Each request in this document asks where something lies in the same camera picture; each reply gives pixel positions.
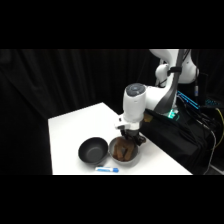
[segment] black cable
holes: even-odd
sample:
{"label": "black cable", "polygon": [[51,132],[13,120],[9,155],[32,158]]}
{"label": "black cable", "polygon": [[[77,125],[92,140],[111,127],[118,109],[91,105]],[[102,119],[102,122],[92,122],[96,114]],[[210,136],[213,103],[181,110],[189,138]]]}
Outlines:
{"label": "black cable", "polygon": [[185,57],[183,59],[183,62],[185,61],[185,59],[187,58],[189,52],[190,52],[191,49],[187,49],[186,52],[184,53]]}
{"label": "black cable", "polygon": [[[177,96],[177,98],[180,99],[180,100],[182,101],[182,103],[184,104],[184,106],[185,106],[185,108],[186,108],[186,111],[187,111],[187,105],[186,105],[186,103],[184,102],[184,100],[183,100],[180,96]],[[191,128],[190,128],[188,122],[186,121],[186,119],[185,119],[185,117],[184,117],[184,115],[183,115],[183,113],[182,113],[180,110],[179,110],[179,112],[180,112],[181,116],[184,118],[185,123],[187,123],[188,129],[189,129],[189,131],[191,132],[191,134],[192,134],[192,136],[193,136],[193,138],[194,138],[194,140],[195,140],[195,143],[197,144],[198,148],[199,148],[199,149],[204,148],[204,146],[202,145],[202,147],[201,147],[200,143],[196,140],[197,137],[196,137],[195,134],[192,132],[192,130],[191,130]]]}
{"label": "black cable", "polygon": [[167,79],[165,79],[163,82],[159,83],[156,87],[159,87],[161,84],[163,84],[166,81],[167,81]]}

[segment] bowl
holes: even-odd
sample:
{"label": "bowl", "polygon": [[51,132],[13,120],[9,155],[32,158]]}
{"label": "bowl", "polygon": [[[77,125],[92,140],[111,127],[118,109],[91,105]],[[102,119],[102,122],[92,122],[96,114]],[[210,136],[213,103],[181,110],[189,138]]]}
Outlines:
{"label": "bowl", "polygon": [[99,165],[108,155],[108,144],[102,138],[90,138],[82,143],[78,154],[84,163]]}
{"label": "bowl", "polygon": [[131,156],[131,160],[130,160],[130,161],[119,161],[119,160],[117,160],[117,159],[115,159],[115,158],[113,157],[114,146],[115,146],[115,144],[116,144],[116,141],[117,141],[117,138],[113,139],[113,140],[111,141],[111,143],[109,144],[109,150],[108,150],[108,152],[109,152],[109,155],[111,156],[111,158],[112,158],[117,164],[122,165],[122,166],[131,166],[131,165],[135,165],[136,162],[137,162],[138,153],[139,153],[139,148],[138,148],[138,146],[135,145],[135,148],[134,148],[134,150],[133,150],[133,153],[132,153],[132,156]]}

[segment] green light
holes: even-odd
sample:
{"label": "green light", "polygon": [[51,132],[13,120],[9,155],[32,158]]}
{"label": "green light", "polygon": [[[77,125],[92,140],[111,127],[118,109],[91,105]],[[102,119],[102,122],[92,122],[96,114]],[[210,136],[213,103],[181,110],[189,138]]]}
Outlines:
{"label": "green light", "polygon": [[173,112],[173,109],[170,111],[170,113],[169,113],[169,115],[168,115],[168,117],[170,118],[170,119],[173,119],[174,117],[175,117],[175,113]]}

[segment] cable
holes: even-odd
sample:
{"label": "cable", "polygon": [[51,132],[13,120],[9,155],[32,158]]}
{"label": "cable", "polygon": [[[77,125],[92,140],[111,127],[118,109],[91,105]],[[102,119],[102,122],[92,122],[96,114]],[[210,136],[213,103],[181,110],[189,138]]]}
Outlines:
{"label": "cable", "polygon": [[216,146],[216,137],[215,137],[215,134],[214,134],[213,131],[211,131],[211,133],[212,133],[212,135],[213,135],[213,137],[214,137],[214,146],[213,146],[213,148],[212,148],[212,154],[211,154],[210,159],[209,159],[208,169],[204,172],[203,175],[206,175],[207,172],[209,171],[210,167],[211,167],[211,162],[212,162],[212,158],[213,158],[214,151],[215,151],[215,146]]}
{"label": "cable", "polygon": [[[185,108],[186,108],[186,110],[187,110],[187,106],[186,106],[184,100],[183,100],[180,96],[177,96],[177,98],[179,98],[179,99],[184,103],[184,106],[185,106]],[[200,149],[200,148],[201,148],[201,147],[200,147],[200,144],[199,144],[198,141],[196,140],[197,137],[196,137],[195,134],[192,132],[192,130],[191,130],[191,128],[190,128],[188,122],[186,121],[186,119],[185,119],[185,117],[183,116],[182,113],[181,113],[181,115],[182,115],[182,117],[184,118],[185,123],[187,123],[188,130],[191,132],[191,134],[192,134],[192,136],[193,136],[193,138],[194,138],[194,140],[195,140],[195,143],[197,144],[198,148]]]}
{"label": "cable", "polygon": [[163,82],[159,83],[156,87],[159,87],[161,84],[163,84],[166,81],[167,81],[167,79],[165,79]]}
{"label": "cable", "polygon": [[220,114],[220,116],[221,116],[221,119],[222,119],[222,123],[223,123],[223,134],[222,134],[222,138],[221,138],[221,140],[219,141],[219,143],[216,145],[215,148],[219,147],[219,145],[221,144],[221,142],[222,142],[222,140],[223,140],[223,138],[224,138],[224,119],[223,119],[223,116],[222,116],[221,111],[220,111],[218,108],[216,108],[216,110],[219,112],[219,114]]}
{"label": "cable", "polygon": [[185,61],[185,59],[187,58],[189,52],[190,52],[191,49],[187,49],[186,52],[184,53],[185,57],[183,59],[183,62]]}

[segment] white table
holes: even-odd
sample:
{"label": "white table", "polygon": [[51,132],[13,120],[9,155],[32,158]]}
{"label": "white table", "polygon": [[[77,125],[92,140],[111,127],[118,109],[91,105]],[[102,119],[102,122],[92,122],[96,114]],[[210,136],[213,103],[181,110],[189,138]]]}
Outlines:
{"label": "white table", "polygon": [[138,163],[123,167],[108,155],[105,166],[120,172],[101,173],[78,157],[80,145],[92,137],[108,143],[120,136],[114,127],[117,114],[104,103],[49,120],[52,168],[54,175],[191,175],[185,168],[147,139],[139,148]]}

